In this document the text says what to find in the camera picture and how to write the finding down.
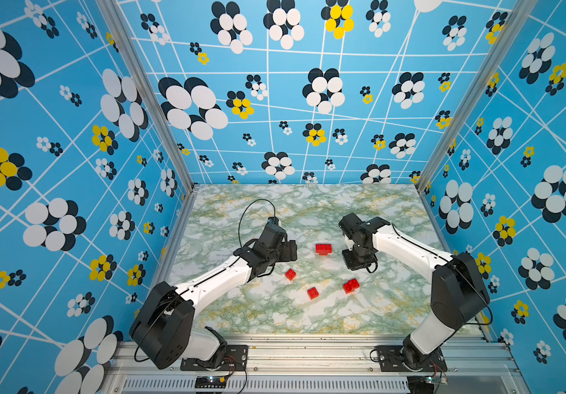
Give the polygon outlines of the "red square lego brick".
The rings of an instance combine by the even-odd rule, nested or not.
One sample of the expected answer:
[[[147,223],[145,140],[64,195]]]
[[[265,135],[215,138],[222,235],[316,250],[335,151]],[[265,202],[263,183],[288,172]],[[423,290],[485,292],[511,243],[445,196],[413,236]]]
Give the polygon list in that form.
[[[356,278],[351,279],[348,282],[345,282],[345,284],[343,285],[343,289],[344,289],[345,294],[354,293],[359,288],[360,288],[360,283],[358,282],[358,280]]]

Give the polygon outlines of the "long red lego brick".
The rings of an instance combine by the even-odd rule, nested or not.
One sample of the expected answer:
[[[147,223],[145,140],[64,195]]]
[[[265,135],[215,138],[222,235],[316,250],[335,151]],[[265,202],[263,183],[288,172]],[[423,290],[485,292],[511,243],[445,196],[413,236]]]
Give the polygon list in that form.
[[[332,245],[326,243],[319,243],[315,245],[315,252],[320,256],[327,256],[333,253]]]

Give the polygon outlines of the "small red lego brick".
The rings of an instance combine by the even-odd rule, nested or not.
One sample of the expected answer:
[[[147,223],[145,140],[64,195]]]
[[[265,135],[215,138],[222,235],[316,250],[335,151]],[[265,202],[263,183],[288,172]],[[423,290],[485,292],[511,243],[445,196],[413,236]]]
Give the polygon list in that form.
[[[315,287],[312,287],[307,290],[307,295],[310,300],[315,300],[319,297],[320,293]]]

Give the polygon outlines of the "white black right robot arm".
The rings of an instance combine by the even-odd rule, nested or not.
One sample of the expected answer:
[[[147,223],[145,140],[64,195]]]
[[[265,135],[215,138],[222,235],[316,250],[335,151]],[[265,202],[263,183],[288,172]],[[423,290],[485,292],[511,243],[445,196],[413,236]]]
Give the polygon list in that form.
[[[490,308],[491,299],[475,259],[468,253],[453,255],[421,243],[383,218],[361,220],[349,213],[339,222],[347,248],[346,267],[378,269],[377,253],[385,253],[430,282],[430,313],[403,341],[400,359],[410,370],[422,369],[463,326]]]

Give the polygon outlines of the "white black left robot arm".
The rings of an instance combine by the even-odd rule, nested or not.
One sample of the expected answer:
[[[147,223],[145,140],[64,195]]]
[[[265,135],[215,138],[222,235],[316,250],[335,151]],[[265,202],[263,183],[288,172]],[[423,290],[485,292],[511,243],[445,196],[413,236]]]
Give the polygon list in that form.
[[[221,265],[177,285],[159,282],[130,327],[130,338],[158,369],[180,359],[193,359],[205,369],[219,368],[227,341],[215,329],[194,328],[195,318],[227,292],[271,274],[278,263],[294,262],[298,247],[276,218],[269,218],[261,235],[251,239]]]

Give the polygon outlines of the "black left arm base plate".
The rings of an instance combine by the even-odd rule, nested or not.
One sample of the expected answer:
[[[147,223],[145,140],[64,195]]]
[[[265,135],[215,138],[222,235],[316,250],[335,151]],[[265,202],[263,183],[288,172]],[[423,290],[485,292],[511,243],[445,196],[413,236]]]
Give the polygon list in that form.
[[[206,361],[196,358],[183,358],[181,371],[189,372],[230,372],[245,371],[248,361],[248,346],[223,345]]]

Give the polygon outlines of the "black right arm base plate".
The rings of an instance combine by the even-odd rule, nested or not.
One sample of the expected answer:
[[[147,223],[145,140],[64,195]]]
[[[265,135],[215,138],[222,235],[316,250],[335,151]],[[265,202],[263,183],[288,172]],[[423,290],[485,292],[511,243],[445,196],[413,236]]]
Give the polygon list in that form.
[[[376,346],[370,352],[371,361],[379,364],[382,372],[446,372],[447,365],[440,348],[429,355],[403,346]]]

